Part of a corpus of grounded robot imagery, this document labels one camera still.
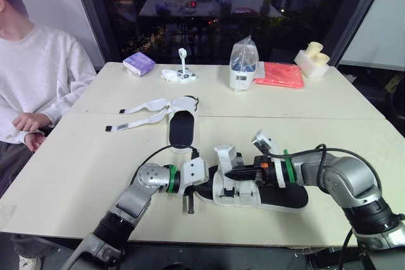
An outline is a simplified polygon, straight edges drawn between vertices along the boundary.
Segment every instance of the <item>silver robotic arm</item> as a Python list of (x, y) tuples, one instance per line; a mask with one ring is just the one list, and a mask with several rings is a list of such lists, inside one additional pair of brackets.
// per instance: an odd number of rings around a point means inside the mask
[(187, 187), (204, 183), (207, 179), (208, 173), (201, 157), (185, 163), (179, 172), (173, 166), (153, 163), (141, 166), (134, 182), (122, 192), (94, 232), (83, 239), (61, 269), (71, 269), (84, 253), (106, 266), (114, 267), (131, 232), (149, 207), (153, 194), (160, 191), (182, 196)]
[[(253, 144), (270, 155), (271, 140), (259, 132)], [(359, 159), (335, 157), (326, 153), (320, 168), (322, 152), (291, 157), (294, 179), (301, 186), (317, 186), (330, 194), (342, 208), (360, 246), (384, 250), (405, 246), (404, 216), (394, 214), (376, 186), (372, 170)]]

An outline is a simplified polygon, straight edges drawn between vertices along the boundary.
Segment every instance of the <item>gray pants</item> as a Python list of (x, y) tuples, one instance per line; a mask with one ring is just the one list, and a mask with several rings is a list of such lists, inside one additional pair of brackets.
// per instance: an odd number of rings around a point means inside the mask
[[(0, 142), (0, 198), (33, 154), (24, 144)], [(28, 235), (12, 235), (11, 241), (16, 253), (26, 258), (43, 257), (52, 249)]]

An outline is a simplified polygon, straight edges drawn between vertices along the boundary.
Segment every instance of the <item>white sweatshirt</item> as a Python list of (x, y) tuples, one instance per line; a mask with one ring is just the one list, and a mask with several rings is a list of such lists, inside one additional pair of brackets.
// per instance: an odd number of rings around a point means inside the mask
[(82, 46), (67, 33), (36, 25), (23, 40), (0, 38), (0, 141), (24, 143), (12, 121), (44, 113), (54, 126), (94, 79)]

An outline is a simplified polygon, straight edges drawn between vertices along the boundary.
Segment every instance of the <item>black cable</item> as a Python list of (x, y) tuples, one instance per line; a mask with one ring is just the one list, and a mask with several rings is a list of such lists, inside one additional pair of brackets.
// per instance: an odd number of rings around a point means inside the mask
[(294, 261), (294, 259), (296, 259), (296, 258), (295, 258), (295, 255), (293, 254), (293, 255), (292, 255), (292, 258), (291, 258), (291, 261), (290, 261), (289, 265), (287, 266), (287, 269), (286, 269), (286, 270), (289, 270), (289, 269), (290, 269), (290, 266), (291, 266), (292, 262)]
[(378, 176), (377, 172), (375, 171), (374, 167), (362, 156), (360, 156), (357, 153), (354, 153), (352, 151), (349, 150), (345, 150), (345, 149), (339, 149), (339, 148), (326, 148), (326, 149), (312, 149), (312, 150), (305, 150), (305, 151), (301, 151), (301, 152), (297, 152), (297, 153), (292, 153), (292, 154), (272, 154), (271, 152), (268, 152), (268, 155), (270, 157), (273, 158), (281, 158), (281, 159), (286, 159), (286, 158), (293, 158), (293, 157), (297, 157), (297, 156), (301, 156), (301, 155), (306, 155), (306, 154), (310, 154), (310, 153), (316, 153), (316, 152), (341, 152), (341, 153), (346, 153), (346, 154), (350, 154), (358, 159), (360, 159), (361, 161), (363, 161), (367, 167), (369, 167), (369, 169), (371, 170), (371, 172), (373, 172), (374, 177), (377, 181), (377, 187), (380, 189), (380, 191), (382, 192), (382, 187), (381, 187), (381, 180), (380, 177)]
[(327, 147), (325, 144), (320, 144), (315, 147), (315, 149), (319, 149), (319, 148), (322, 148), (322, 156), (321, 156), (321, 162), (319, 163), (318, 172), (316, 174), (316, 184), (318, 185), (318, 188), (323, 193), (329, 194), (328, 190), (325, 187), (323, 187), (321, 184), (321, 176), (322, 176), (323, 170), (325, 170), (324, 163), (325, 163), (325, 159), (327, 158)]
[(117, 265), (115, 266), (115, 267), (116, 267), (116, 270), (120, 270), (120, 269), (121, 269), (121, 264), (122, 264), (123, 256), (124, 256), (124, 250), (121, 249), (121, 256), (120, 256), (120, 258), (118, 259)]
[(192, 155), (193, 155), (192, 158), (195, 158), (196, 156), (198, 156), (198, 150), (195, 147), (191, 146), (191, 145), (167, 145), (166, 147), (160, 148), (159, 150), (153, 152), (147, 159), (144, 160), (144, 162), (142, 164), (140, 164), (140, 166), (135, 170), (135, 173), (134, 173), (134, 175), (133, 175), (133, 177), (131, 179), (130, 185), (132, 185), (132, 183), (134, 182), (135, 177), (137, 176), (138, 169), (140, 167), (142, 167), (148, 160), (150, 160), (157, 153), (162, 152), (163, 150), (166, 150), (166, 149), (169, 149), (169, 148), (172, 148), (172, 147), (190, 148), (190, 149), (192, 149)]
[(337, 267), (338, 270), (343, 270), (343, 253), (345, 251), (345, 249), (347, 248), (347, 245), (349, 244), (349, 240), (352, 237), (353, 231), (352, 229), (349, 230), (348, 234), (346, 235), (346, 238), (344, 240), (343, 246), (342, 246), (342, 250), (340, 251), (340, 255), (339, 255), (339, 266)]

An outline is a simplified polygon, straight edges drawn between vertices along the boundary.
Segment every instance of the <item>person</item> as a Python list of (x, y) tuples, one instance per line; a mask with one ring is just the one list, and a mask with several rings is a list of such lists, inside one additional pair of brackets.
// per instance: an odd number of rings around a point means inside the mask
[[(76, 39), (32, 23), (22, 0), (0, 0), (0, 197), (95, 75)], [(20, 269), (39, 270), (49, 247), (11, 239)]]

